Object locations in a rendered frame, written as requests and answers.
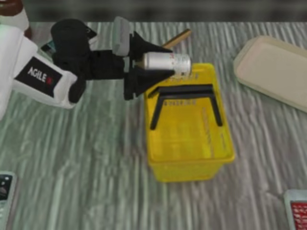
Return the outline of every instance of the yellow container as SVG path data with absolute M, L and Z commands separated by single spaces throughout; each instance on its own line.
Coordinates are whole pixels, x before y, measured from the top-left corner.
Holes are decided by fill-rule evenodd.
M 212 84 L 222 119 L 215 120 L 209 98 L 165 100 L 156 128 L 150 129 L 159 94 L 150 96 L 157 87 Z M 145 94 L 145 121 L 148 162 L 161 182 L 207 180 L 225 163 L 235 158 L 222 99 L 211 64 L 194 64 L 185 79 L 169 78 Z

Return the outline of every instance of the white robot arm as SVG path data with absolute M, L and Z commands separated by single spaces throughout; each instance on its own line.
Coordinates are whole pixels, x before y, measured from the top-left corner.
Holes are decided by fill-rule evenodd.
M 40 56 L 17 27 L 0 24 L 0 120 L 12 90 L 51 106 L 73 108 L 69 100 L 77 76 Z

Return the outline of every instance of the white plastic tray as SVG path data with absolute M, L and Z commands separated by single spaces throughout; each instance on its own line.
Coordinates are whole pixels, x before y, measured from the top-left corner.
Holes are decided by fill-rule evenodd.
M 247 42 L 234 60 L 240 83 L 307 112 L 307 51 L 269 36 Z

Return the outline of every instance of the calculator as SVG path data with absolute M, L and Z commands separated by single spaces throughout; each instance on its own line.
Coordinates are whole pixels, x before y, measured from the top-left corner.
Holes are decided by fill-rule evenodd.
M 290 230 L 307 230 L 307 190 L 288 190 L 284 201 Z
M 14 216 L 17 176 L 12 172 L 0 171 L 0 230 L 9 230 Z

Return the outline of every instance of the soda can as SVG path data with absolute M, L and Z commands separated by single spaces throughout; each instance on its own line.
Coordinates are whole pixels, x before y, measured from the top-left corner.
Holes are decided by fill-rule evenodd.
M 187 54 L 149 52 L 144 55 L 144 69 L 147 70 L 174 70 L 178 77 L 191 74 L 191 58 Z

